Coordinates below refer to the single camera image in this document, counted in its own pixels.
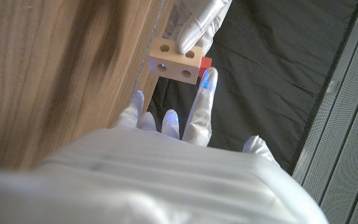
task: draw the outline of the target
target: finger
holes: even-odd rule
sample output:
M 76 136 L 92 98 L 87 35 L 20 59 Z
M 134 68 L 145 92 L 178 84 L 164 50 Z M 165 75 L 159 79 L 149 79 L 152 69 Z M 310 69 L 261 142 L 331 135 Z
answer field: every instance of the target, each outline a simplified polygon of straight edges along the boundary
M 152 113 L 144 113 L 137 122 L 137 127 L 144 131 L 157 131 Z
M 270 152 L 269 147 L 267 147 L 266 142 L 261 139 L 259 136 L 250 137 L 242 148 L 242 152 L 258 154 L 266 159 L 274 162 L 280 166 L 277 161 L 274 159 L 272 152 Z
M 168 110 L 162 120 L 161 133 L 179 139 L 178 114 L 174 110 Z
M 211 67 L 204 72 L 187 120 L 183 141 L 207 146 L 212 135 L 211 111 L 218 81 L 218 71 Z
M 188 1 L 188 7 L 193 11 L 193 15 L 184 23 L 178 35 L 178 51 L 181 54 L 185 54 L 193 48 L 217 15 L 222 10 L 226 10 L 226 8 L 230 6 L 230 3 L 231 0 L 204 0 L 202 3 L 198 1 Z
M 142 114 L 144 95 L 140 90 L 137 90 L 129 100 L 129 105 L 119 115 L 114 128 L 118 126 L 125 126 L 129 128 L 136 128 L 137 121 Z

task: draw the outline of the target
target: white fabric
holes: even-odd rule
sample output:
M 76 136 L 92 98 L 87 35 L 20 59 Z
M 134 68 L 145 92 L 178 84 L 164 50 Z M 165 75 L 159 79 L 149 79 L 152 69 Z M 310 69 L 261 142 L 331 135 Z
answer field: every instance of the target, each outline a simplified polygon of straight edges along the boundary
M 0 223 L 327 223 L 279 166 L 155 131 L 100 129 L 0 174 Z
M 182 54 L 197 45 L 206 55 L 230 4 L 231 0 L 176 0 L 164 37 L 176 40 Z

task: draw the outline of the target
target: black fabric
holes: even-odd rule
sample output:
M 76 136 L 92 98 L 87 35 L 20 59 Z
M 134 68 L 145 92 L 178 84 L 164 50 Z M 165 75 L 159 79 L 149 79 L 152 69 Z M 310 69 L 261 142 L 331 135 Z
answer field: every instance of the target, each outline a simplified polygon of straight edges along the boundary
M 241 151 L 259 135 L 289 171 L 356 5 L 233 0 L 207 54 L 219 72 L 208 146 Z M 149 111 L 159 129 L 174 109 L 183 134 L 197 88 L 158 80 Z

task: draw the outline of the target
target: fingertip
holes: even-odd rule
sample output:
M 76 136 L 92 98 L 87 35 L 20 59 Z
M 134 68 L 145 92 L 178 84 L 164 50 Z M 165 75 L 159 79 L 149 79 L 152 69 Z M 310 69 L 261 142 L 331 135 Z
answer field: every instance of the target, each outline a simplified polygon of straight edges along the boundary
M 179 122 L 178 113 L 177 113 L 175 110 L 173 110 L 173 109 L 168 110 L 168 111 L 165 113 L 165 116 L 166 116 L 169 120 Z
M 218 82 L 218 71 L 214 67 L 205 70 L 201 79 L 201 87 L 213 90 Z

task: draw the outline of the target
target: hole in block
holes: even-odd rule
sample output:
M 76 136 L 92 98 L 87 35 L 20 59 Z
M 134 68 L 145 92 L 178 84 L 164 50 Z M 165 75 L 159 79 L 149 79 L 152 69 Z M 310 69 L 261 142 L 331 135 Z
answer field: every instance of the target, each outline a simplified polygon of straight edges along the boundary
M 167 71 L 167 68 L 164 64 L 159 64 L 157 65 L 157 68 L 161 71 L 161 72 L 165 72 Z
M 194 52 L 192 52 L 192 51 L 187 52 L 185 55 L 186 55 L 186 58 L 193 58 L 195 56 Z
M 162 45 L 162 46 L 160 47 L 160 50 L 161 50 L 162 52 L 168 52 L 168 51 L 169 51 L 169 46 L 166 45 L 166 44 L 164 44 L 164 45 Z
M 188 70 L 183 70 L 181 71 L 181 75 L 183 75 L 185 78 L 188 78 L 191 76 L 191 73 Z

